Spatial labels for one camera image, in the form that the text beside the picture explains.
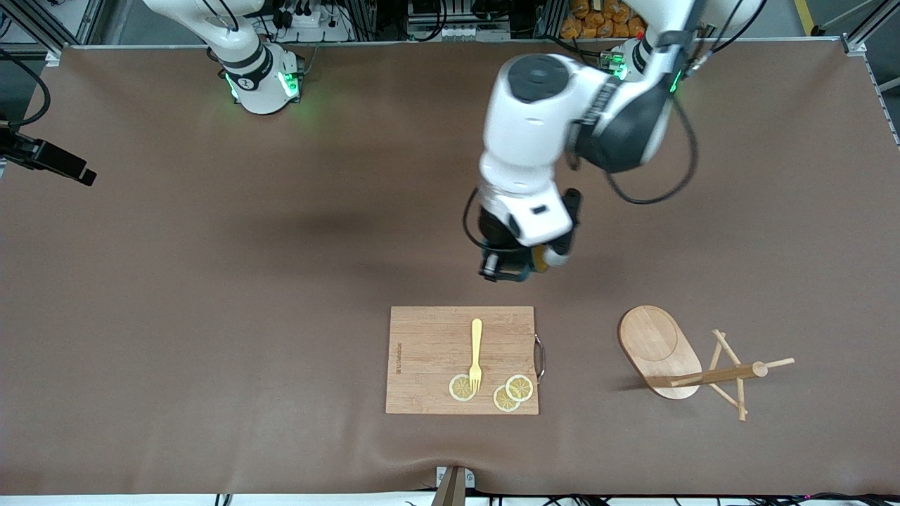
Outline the white power strip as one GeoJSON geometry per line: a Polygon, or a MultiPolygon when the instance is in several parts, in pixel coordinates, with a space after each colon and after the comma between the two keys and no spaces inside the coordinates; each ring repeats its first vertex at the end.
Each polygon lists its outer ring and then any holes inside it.
{"type": "Polygon", "coordinates": [[[347,9],[326,0],[273,0],[274,41],[316,43],[356,41],[347,9]]]}

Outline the dark teal mug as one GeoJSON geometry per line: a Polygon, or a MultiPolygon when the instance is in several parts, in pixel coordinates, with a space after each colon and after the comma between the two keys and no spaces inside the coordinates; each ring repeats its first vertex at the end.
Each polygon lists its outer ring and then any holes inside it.
{"type": "Polygon", "coordinates": [[[531,249],[517,249],[499,254],[498,279],[521,283],[532,273],[545,273],[556,266],[560,257],[548,245],[538,245],[531,249]]]}

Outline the metal table bracket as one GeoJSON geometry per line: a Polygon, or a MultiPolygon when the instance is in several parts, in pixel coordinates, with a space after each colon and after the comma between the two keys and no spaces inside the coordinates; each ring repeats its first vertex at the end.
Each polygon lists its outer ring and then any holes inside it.
{"type": "Polygon", "coordinates": [[[475,472],[465,467],[438,467],[436,488],[431,506],[465,506],[467,493],[475,489],[475,472]]]}

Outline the wooden cutting board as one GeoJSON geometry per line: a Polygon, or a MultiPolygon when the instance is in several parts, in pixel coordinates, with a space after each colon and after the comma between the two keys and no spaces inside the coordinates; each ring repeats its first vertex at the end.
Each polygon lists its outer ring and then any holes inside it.
{"type": "Polygon", "coordinates": [[[540,349],[531,306],[396,306],[391,310],[385,411],[392,415],[537,415],[536,364],[540,349]],[[448,393],[454,375],[470,369],[470,323],[483,322],[482,384],[470,401],[448,393]],[[511,413],[492,400],[495,388],[512,375],[534,384],[531,399],[511,413]]]}

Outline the white electronics box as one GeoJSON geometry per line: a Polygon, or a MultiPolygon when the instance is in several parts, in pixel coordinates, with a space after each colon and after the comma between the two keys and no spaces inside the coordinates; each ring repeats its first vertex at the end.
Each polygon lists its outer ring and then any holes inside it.
{"type": "MultiPolygon", "coordinates": [[[[441,27],[440,23],[431,20],[422,23],[407,23],[406,32],[416,39],[425,39],[430,37],[432,32],[441,27]]],[[[512,39],[509,32],[509,25],[506,22],[469,22],[469,23],[450,23],[443,26],[438,35],[432,41],[445,42],[504,42],[512,39]]]]}

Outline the brown table mat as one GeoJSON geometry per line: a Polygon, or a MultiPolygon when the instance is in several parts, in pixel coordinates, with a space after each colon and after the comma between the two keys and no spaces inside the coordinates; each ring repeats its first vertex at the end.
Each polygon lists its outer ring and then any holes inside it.
{"type": "Polygon", "coordinates": [[[900,150],[838,41],[739,41],[679,89],[700,166],[633,206],[585,164],[565,266],[478,276],[485,109],[541,43],[324,47],[302,102],[229,98],[203,49],[70,49],[27,134],[86,187],[0,178],[0,494],[900,495],[900,150]],[[540,413],[385,411],[393,306],[531,306],[540,413]],[[618,323],[722,330],[746,422],[643,386],[618,323]]]}

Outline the aluminium frame post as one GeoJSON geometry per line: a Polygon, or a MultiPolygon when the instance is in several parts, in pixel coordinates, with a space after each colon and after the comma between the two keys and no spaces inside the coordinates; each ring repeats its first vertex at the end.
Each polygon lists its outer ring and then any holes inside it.
{"type": "Polygon", "coordinates": [[[108,3],[109,0],[33,0],[36,13],[54,42],[56,56],[61,55],[62,48],[94,42],[108,3]]]}
{"type": "MultiPolygon", "coordinates": [[[[862,20],[848,32],[843,32],[841,35],[843,51],[848,56],[862,56],[867,58],[866,42],[880,28],[886,26],[894,16],[900,13],[900,0],[861,0],[857,6],[853,7],[845,14],[846,16],[853,16],[855,13],[865,10],[868,10],[868,12],[864,15],[862,20]]],[[[894,143],[898,150],[900,150],[900,129],[896,127],[896,122],[892,119],[888,105],[884,99],[885,93],[894,90],[900,91],[900,76],[892,78],[887,82],[878,83],[877,77],[875,77],[875,73],[872,70],[871,64],[868,63],[868,60],[866,60],[866,67],[872,84],[875,86],[877,98],[880,99],[880,105],[882,106],[884,116],[886,116],[894,143]]]]}

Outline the wooden mug tree rack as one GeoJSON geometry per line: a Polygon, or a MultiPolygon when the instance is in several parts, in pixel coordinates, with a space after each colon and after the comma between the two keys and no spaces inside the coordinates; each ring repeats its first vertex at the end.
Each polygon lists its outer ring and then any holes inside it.
{"type": "Polygon", "coordinates": [[[740,422],[746,422],[747,382],[793,365],[796,358],[745,363],[724,331],[714,329],[712,334],[714,350],[704,366],[675,317],[661,307],[633,307],[617,327],[619,345],[644,387],[671,401],[683,401],[703,387],[710,388],[737,412],[740,422]]]}

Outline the orange snack bags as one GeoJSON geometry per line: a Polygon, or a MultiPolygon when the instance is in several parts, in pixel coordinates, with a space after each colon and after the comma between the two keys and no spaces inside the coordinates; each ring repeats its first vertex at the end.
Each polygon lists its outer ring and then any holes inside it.
{"type": "Polygon", "coordinates": [[[561,39],[641,38],[644,19],[624,0],[571,0],[562,20],[561,39]]]}

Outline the yellow plastic fork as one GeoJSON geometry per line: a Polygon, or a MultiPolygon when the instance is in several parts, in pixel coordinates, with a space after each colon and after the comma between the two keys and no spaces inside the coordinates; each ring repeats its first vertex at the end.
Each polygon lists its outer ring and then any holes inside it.
{"type": "Polygon", "coordinates": [[[468,379],[470,390],[473,394],[478,393],[482,384],[482,368],[481,368],[481,345],[482,345],[483,322],[481,319],[473,319],[470,323],[470,369],[468,379]]]}

